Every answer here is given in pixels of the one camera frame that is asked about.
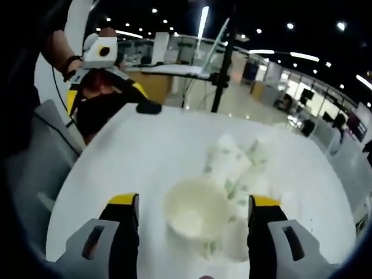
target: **black ceiling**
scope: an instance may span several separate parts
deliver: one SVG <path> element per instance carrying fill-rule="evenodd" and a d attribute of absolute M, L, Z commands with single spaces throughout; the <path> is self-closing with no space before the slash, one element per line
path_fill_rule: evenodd
<path fill-rule="evenodd" d="M 267 57 L 272 61 L 280 60 L 284 67 L 306 73 L 335 88 L 343 84 L 345 88 L 341 91 L 356 102 L 372 102 L 372 91 L 355 78 L 357 74 L 366 78 L 367 71 L 372 70 L 372 21 L 366 12 L 370 9 L 367 2 L 359 8 L 342 6 L 339 2 L 336 8 L 332 7 L 335 2 L 323 2 L 317 8 L 315 2 L 311 2 L 312 8 L 305 8 L 290 2 L 286 4 L 286 1 L 263 1 L 260 5 L 252 4 L 252 1 L 237 1 L 238 33 L 250 39 L 248 42 L 236 41 L 237 46 L 316 56 L 320 58 L 319 62 L 283 53 Z M 87 28 L 94 31 L 96 27 L 108 25 L 153 38 L 157 31 L 169 31 L 173 27 L 179 34 L 197 35 L 201 9 L 209 5 L 203 36 L 214 39 L 229 17 L 232 3 L 233 0 L 101 0 Z M 346 23 L 345 31 L 337 28 L 338 22 Z M 293 23 L 294 29 L 289 30 L 287 23 Z M 262 30 L 261 34 L 256 32 L 258 28 Z"/>

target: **white table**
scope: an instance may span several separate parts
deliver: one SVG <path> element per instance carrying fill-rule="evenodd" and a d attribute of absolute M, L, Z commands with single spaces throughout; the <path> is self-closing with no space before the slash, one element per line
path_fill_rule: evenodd
<path fill-rule="evenodd" d="M 190 65 L 160 65 L 154 67 L 129 67 L 124 71 L 141 71 L 146 74 L 165 74 L 169 76 L 192 77 L 200 80 L 207 80 L 210 73 L 202 71 L 202 67 Z"/>
<path fill-rule="evenodd" d="M 201 174 L 207 148 L 225 133 L 243 146 L 258 135 L 276 139 L 270 181 L 297 194 L 299 222 L 319 240 L 329 262 L 342 262 L 356 239 L 353 217 L 339 179 L 311 140 L 249 120 L 177 108 L 139 115 L 135 105 L 125 106 L 108 122 L 70 172 L 49 222 L 46 258 L 57 260 L 69 236 L 99 217 L 111 197 L 135 191 L 140 195 L 138 278 L 247 279 L 249 263 L 219 266 L 185 258 L 187 246 L 169 249 L 162 215 L 167 189 Z"/>

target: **ceiling light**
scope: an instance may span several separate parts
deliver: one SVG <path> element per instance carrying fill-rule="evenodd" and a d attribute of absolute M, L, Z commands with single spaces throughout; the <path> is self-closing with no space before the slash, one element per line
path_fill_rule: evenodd
<path fill-rule="evenodd" d="M 366 87 L 372 90 L 372 84 L 370 84 L 364 77 L 360 75 L 356 75 L 356 79 L 363 83 Z"/>
<path fill-rule="evenodd" d="M 298 58 L 302 58 L 302 59 L 307 59 L 307 60 L 319 62 L 319 58 L 316 57 L 316 56 L 307 55 L 307 54 L 298 53 L 298 52 L 290 52 L 289 54 L 293 57 L 298 57 Z"/>
<path fill-rule="evenodd" d="M 338 22 L 337 28 L 339 28 L 341 31 L 345 31 L 346 23 L 345 22 Z"/>
<path fill-rule="evenodd" d="M 293 28 L 295 28 L 295 26 L 293 23 L 287 23 L 287 28 L 292 30 Z"/>
<path fill-rule="evenodd" d="M 275 52 L 271 49 L 251 49 L 248 51 L 249 54 L 274 54 Z"/>
<path fill-rule="evenodd" d="M 198 30 L 198 38 L 203 37 L 204 27 L 205 27 L 205 23 L 208 17 L 208 11 L 209 11 L 208 6 L 205 6 L 202 9 L 202 16 L 200 17 L 199 30 Z"/>
<path fill-rule="evenodd" d="M 138 35 L 138 34 L 125 32 L 125 31 L 120 31 L 120 30 L 115 30 L 115 32 L 117 32 L 118 34 L 121 34 L 121 35 L 126 35 L 126 36 L 130 36 L 130 37 L 134 37 L 134 38 L 143 39 L 143 36 Z"/>

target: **white paper cup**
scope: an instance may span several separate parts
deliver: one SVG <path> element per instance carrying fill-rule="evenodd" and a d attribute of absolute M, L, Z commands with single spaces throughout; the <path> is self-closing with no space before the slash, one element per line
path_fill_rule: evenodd
<path fill-rule="evenodd" d="M 206 178 L 180 181 L 164 200 L 169 226 L 193 240 L 213 240 L 221 236 L 231 213 L 226 192 Z"/>

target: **person's arm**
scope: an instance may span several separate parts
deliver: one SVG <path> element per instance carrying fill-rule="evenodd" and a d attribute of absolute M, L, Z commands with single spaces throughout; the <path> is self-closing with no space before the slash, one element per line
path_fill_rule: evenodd
<path fill-rule="evenodd" d="M 62 68 L 65 65 L 69 57 L 74 56 L 65 33 L 62 30 L 53 32 L 48 39 L 45 41 L 45 47 L 42 50 L 42 55 L 59 72 L 62 72 Z M 72 61 L 67 72 L 76 70 L 81 66 L 81 61 Z"/>

